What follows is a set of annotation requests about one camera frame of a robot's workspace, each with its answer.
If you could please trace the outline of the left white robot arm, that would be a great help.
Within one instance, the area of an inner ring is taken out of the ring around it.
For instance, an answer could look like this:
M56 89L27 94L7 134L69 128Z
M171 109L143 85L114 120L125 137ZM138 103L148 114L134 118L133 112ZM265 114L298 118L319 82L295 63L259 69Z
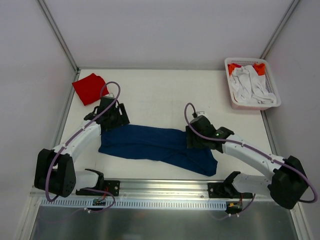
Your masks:
M90 168L76 171L74 163L91 141L129 122L123 103L112 96L101 97L99 105L84 117L66 142L39 152L34 187L64 198L73 191L78 195L102 194L106 189L104 174Z

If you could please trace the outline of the blue t shirt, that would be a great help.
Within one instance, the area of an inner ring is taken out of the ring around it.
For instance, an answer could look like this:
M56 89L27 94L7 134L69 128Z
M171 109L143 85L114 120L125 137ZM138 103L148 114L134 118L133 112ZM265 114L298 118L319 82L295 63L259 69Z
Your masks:
M207 177L217 173L212 151L188 148L185 131L127 124L102 133L100 139L101 154L163 162Z

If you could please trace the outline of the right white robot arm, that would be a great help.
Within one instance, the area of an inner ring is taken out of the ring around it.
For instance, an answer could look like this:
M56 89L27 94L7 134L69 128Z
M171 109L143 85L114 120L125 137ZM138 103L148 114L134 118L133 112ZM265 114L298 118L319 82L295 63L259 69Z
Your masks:
M228 128L215 128L204 115L197 115L185 130L188 148L209 148L232 156L260 172L260 175L249 175L233 171L223 181L221 194L230 198L240 193L263 195L291 210L309 187L302 164L294 156L284 158L266 153Z

